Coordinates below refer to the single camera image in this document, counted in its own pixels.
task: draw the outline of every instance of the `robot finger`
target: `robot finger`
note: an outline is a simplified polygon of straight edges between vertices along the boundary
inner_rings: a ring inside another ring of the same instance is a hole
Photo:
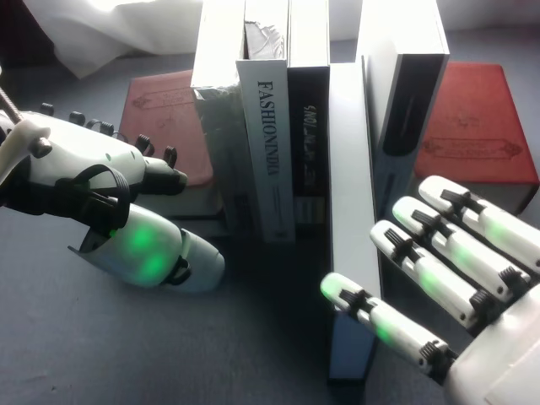
[[[423,202],[402,197],[392,212],[419,243],[431,246],[502,303],[510,304],[530,289],[529,274]]]
[[[321,282],[323,295],[339,310],[367,326],[385,344],[442,385],[456,359],[448,344],[341,274]]]
[[[540,274],[540,231],[453,181],[432,175],[418,189],[420,196],[443,216],[463,223]]]
[[[370,237],[386,257],[471,334],[498,315],[490,294],[475,289],[396,225],[379,221]]]

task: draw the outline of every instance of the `wall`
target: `wall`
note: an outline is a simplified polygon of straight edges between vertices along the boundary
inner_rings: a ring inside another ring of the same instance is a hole
[[[356,39],[362,0],[330,1],[332,41]],[[540,24],[538,0],[437,0],[446,30]]]

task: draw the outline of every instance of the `white robotic hand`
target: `white robotic hand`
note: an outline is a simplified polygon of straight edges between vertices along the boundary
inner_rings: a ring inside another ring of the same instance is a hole
[[[475,337],[467,349],[455,354],[442,338],[339,274],[325,277],[322,293],[441,384],[449,404],[538,404],[540,231],[438,176],[419,192],[434,209],[403,197],[392,212],[407,232],[380,221],[370,236]]]
[[[183,292],[219,284],[224,259],[217,249],[132,204],[139,193],[182,192],[187,177],[174,169],[173,148],[164,159],[151,158],[143,155],[144,136],[132,146],[52,116],[19,112],[0,92],[0,206],[88,225],[80,250],[70,249],[127,283]]]

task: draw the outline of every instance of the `bright light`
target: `bright light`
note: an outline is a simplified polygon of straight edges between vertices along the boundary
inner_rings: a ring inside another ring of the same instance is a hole
[[[110,12],[122,4],[152,3],[155,0],[89,0],[89,2],[100,11]]]

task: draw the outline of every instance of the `white fabric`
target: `white fabric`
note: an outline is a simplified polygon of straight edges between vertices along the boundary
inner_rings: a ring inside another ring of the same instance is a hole
[[[129,51],[191,53],[203,0],[24,0],[67,68],[82,78]]]

